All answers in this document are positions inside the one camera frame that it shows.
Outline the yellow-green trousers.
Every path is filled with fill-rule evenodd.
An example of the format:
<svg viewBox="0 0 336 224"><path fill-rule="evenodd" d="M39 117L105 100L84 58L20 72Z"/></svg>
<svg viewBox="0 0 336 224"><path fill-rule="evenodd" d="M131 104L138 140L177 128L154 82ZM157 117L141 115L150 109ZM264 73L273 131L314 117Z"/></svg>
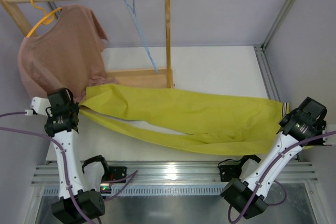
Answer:
<svg viewBox="0 0 336 224"><path fill-rule="evenodd" d="M269 151L289 104L180 89L104 84L88 87L81 113L152 144L223 156Z"/></svg>

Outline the light blue wire hanger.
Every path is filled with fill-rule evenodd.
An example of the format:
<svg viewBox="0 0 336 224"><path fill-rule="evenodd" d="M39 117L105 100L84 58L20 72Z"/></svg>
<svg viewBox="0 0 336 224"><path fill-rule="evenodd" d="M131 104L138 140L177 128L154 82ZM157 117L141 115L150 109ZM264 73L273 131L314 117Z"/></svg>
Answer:
<svg viewBox="0 0 336 224"><path fill-rule="evenodd" d="M132 0L132 4L130 4L127 0L124 0L124 3L126 5L126 8L128 10L128 13L129 13L132 21L133 21L135 29L136 29L136 31L137 31L137 33L138 33L138 35L139 35L139 37L140 37L140 39L142 41L142 46L143 46L144 50L147 53L147 56L148 56L148 58L149 58L149 60L150 60L150 62L152 64L152 67L153 67L155 73L159 73L158 68L157 68L157 66L155 64L155 61L152 58L151 52L149 50L148 42L147 42L147 40L145 38L143 28L142 28L141 23L140 23L140 21L138 19L138 16L137 16L137 12L136 12L137 10L136 10L136 6L135 6L135 0Z"/></svg>

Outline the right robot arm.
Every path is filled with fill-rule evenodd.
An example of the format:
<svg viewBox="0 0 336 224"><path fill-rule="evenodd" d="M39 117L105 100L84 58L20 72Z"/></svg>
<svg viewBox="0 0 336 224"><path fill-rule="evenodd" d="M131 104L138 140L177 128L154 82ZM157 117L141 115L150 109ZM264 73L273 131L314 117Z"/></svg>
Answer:
<svg viewBox="0 0 336 224"><path fill-rule="evenodd" d="M229 209L239 212L230 223L262 214L269 207L265 199L271 186L288 162L305 147L326 144L326 114L326 106L306 97L297 108L283 116L266 157L258 160L249 173L242 172L240 177L231 179L220 193L229 203Z"/></svg>

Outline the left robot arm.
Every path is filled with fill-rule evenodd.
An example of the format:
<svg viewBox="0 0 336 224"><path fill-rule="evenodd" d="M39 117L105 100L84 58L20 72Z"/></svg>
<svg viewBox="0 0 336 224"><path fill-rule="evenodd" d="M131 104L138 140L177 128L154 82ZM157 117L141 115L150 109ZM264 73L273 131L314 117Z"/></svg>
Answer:
<svg viewBox="0 0 336 224"><path fill-rule="evenodd" d="M61 88L47 94L45 132L51 138L59 171L59 200L51 212L62 223L100 223L105 213L99 191L105 173L101 158L90 161L92 175L85 175L78 153L79 105L72 92Z"/></svg>

